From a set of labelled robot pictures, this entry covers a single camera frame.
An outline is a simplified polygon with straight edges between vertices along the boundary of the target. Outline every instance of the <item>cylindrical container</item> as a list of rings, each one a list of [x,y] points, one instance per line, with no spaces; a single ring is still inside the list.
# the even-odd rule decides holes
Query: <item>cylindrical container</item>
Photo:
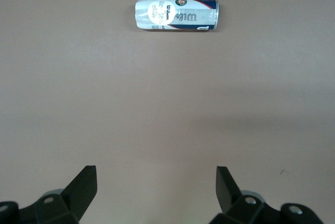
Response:
[[[140,0],[135,5],[141,29],[216,29],[217,0]]]

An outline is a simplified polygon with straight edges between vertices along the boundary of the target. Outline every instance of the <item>black bracket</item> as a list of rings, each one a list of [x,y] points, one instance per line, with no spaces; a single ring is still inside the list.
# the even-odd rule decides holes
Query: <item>black bracket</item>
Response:
[[[322,224],[306,206],[288,203],[277,211],[253,195],[243,195],[224,166],[216,170],[216,195],[222,213],[210,224]]]
[[[60,194],[20,210],[14,201],[0,202],[0,224],[78,224],[96,192],[96,167],[86,166]]]

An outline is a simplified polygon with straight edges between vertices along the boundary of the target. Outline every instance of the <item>dark blue stripe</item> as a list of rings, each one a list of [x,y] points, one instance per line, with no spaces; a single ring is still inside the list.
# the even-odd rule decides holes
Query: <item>dark blue stripe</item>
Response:
[[[177,29],[197,29],[198,27],[207,27],[208,29],[214,29],[214,25],[184,25],[184,24],[169,24],[172,27],[175,27]]]
[[[216,9],[216,0],[196,0],[196,1],[204,3],[207,6]]]

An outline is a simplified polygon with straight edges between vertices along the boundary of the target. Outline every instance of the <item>can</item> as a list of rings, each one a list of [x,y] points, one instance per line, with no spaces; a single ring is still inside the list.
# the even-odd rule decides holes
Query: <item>can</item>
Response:
[[[135,4],[141,29],[214,30],[218,18],[217,0],[139,0]]]

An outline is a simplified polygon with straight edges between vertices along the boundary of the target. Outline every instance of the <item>gray floor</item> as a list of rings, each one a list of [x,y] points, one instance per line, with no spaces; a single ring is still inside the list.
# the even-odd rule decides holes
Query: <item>gray floor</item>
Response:
[[[0,201],[95,164],[82,224],[206,224],[224,165],[335,223],[335,0],[219,0],[202,33],[138,29],[136,1],[0,0]]]

